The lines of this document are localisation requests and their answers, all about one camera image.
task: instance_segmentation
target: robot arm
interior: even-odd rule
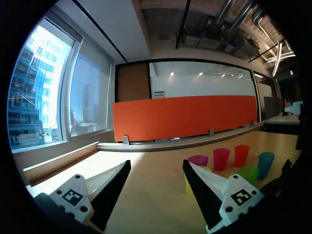
[[[264,197],[238,174],[225,179],[188,160],[183,161],[183,170],[205,218],[209,234],[238,220]]]
[[[78,227],[79,232],[86,226],[103,232],[130,169],[131,164],[127,160],[87,180],[76,174],[50,195],[39,194],[35,201],[56,223],[75,229]]]

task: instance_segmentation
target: plastic cup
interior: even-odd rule
[[[238,145],[235,147],[235,161],[234,164],[236,167],[245,166],[247,156],[249,153],[248,145]]]
[[[208,164],[208,157],[205,155],[194,155],[188,158],[190,163],[193,163],[197,166],[207,166]]]
[[[225,148],[213,151],[213,169],[217,172],[223,171],[227,166],[230,150]]]
[[[204,167],[204,166],[201,166],[201,168],[204,168],[205,170],[207,171],[210,171],[210,168],[209,167]],[[191,189],[191,186],[188,182],[188,179],[186,178],[186,176],[184,175],[184,179],[185,179],[185,188],[186,188],[186,194],[189,195],[190,197],[195,197],[194,196],[194,193],[193,193],[193,190]]]
[[[258,161],[258,169],[259,169],[258,180],[265,179],[266,175],[268,174],[271,168],[273,160],[274,154],[271,152],[264,152],[260,154]]]
[[[253,185],[259,175],[259,169],[255,166],[246,165],[238,169],[237,174]]]

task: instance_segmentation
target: pink cup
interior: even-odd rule
[[[213,151],[213,168],[217,172],[223,171],[227,166],[230,150],[225,148],[215,149]]]
[[[188,161],[197,166],[207,166],[208,157],[205,155],[194,155],[188,158]]]

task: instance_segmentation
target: orange divider panel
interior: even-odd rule
[[[207,134],[257,122],[255,96],[194,96],[113,104],[115,141],[160,140]]]

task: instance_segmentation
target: yellow cup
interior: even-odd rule
[[[209,167],[204,167],[204,166],[200,166],[200,167],[211,172]],[[194,193],[193,193],[193,190],[191,189],[191,186],[190,186],[190,184],[188,182],[188,179],[186,178],[185,174],[184,174],[184,179],[185,179],[186,194],[189,195],[190,197],[195,197]]]

